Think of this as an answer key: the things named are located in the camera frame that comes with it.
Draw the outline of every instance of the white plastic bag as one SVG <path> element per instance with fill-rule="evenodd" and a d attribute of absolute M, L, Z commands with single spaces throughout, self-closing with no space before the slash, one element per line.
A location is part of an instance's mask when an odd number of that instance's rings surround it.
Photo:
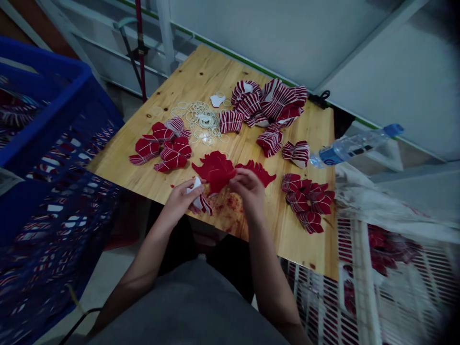
<path fill-rule="evenodd" d="M 460 244 L 460 224 L 419 212 L 377 188 L 347 163 L 336 167 L 335 199 L 339 217 L 358 219 L 404 235 Z"/>

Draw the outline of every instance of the hand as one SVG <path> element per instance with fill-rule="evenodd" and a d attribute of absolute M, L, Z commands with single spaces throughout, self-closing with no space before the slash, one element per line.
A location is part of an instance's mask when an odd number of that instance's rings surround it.
<path fill-rule="evenodd" d="M 246 217 L 264 218 L 264 185 L 251 170 L 236 169 L 236 173 L 237 175 L 230 180 L 230 190 L 239 194 L 243 199 Z"/>
<path fill-rule="evenodd" d="M 201 184 L 201 186 L 187 194 L 187 188 L 193 187 L 194 183 L 195 179 L 188 180 L 172 189 L 168 201 L 166 201 L 163 210 L 158 216 L 158 220 L 161 220 L 163 224 L 166 224 L 172 229 L 177 225 L 179 219 L 188 209 L 191 210 L 193 214 L 201 213 L 201 210 L 192 203 L 201 193 L 203 193 L 205 187 Z"/>

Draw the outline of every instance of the wooden tabletop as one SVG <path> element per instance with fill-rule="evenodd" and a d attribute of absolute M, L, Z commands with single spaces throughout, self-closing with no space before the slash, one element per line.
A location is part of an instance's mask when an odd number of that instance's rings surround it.
<path fill-rule="evenodd" d="M 290 172 L 319 184 L 327 182 L 329 189 L 334 190 L 334 167 L 315 169 L 308 165 L 306 169 L 300 169 L 291 161 L 284 160 L 281 152 L 271 158 L 265 158 L 262 148 L 255 142 L 265 129 L 257 126 L 249 128 L 246 124 L 243 124 L 239 135 L 228 133 L 228 143 L 218 140 L 211 146 L 206 146 L 201 141 L 191 143 L 192 157 L 184 169 L 168 173 L 157 172 L 153 165 L 161 162 L 160 157 L 142 166 L 135 166 L 128 160 L 128 156 L 136 154 L 134 146 L 137 140 L 143 134 L 151 134 L 151 126 L 155 122 L 164 123 L 169 119 L 171 108 L 177 106 L 180 101 L 203 101 L 210 104 L 210 96 L 218 91 L 230 98 L 233 88 L 240 80 L 253 80 L 263 88 L 270 78 L 206 46 L 199 46 L 139 108 L 105 149 L 92 160 L 87 169 L 130 191 L 165 204 L 172 186 L 196 175 L 191 162 L 201 166 L 199 159 L 206 153 L 215 150 L 226 151 L 234 165 L 246 164 L 250 159 L 259 162 L 270 174 L 276 174 L 276 179 L 265 190 L 265 211 L 278 255 L 338 280 L 335 206 L 333 205 L 331 215 L 323 216 L 324 233 L 309 234 L 302 228 L 286 203 L 286 193 L 281 191 L 283 175 Z M 162 115 L 153 116 L 153 107 L 156 106 L 164 109 Z M 334 140 L 333 119 L 332 109 L 322 110 L 307 102 L 305 112 L 300 118 L 291 127 L 283 130 L 283 144 L 288 140 L 294 143 L 307 140 L 311 152 L 327 146 Z M 240 197 L 225 188 L 209 202 L 214 209 L 214 216 L 193 215 L 191 212 L 189 215 L 247 241 L 248 226 Z"/>

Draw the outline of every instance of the person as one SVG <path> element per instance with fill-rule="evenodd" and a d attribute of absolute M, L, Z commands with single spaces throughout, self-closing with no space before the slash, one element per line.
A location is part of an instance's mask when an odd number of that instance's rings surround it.
<path fill-rule="evenodd" d="M 264 186 L 252 171 L 236 171 L 229 185 L 241 196 L 248 222 L 248 270 L 259 312 L 203 260 L 189 260 L 157 279 L 173 228 L 187 209 L 200 212 L 192 202 L 204 187 L 186 194 L 190 180 L 172 190 L 98 315 L 90 344 L 311 344 L 268 230 Z M 227 255 L 226 262 L 239 254 Z"/>

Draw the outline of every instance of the forearm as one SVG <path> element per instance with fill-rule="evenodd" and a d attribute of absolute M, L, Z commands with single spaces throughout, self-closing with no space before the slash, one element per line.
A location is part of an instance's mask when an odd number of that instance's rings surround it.
<path fill-rule="evenodd" d="M 265 216 L 248 219 L 254 291 L 259 311 L 273 325 L 300 325 L 294 295 L 276 255 Z"/>
<path fill-rule="evenodd" d="M 88 336 L 95 336 L 152 289 L 172 230 L 160 224 L 158 219 L 150 229 L 134 261 L 105 302 Z"/>

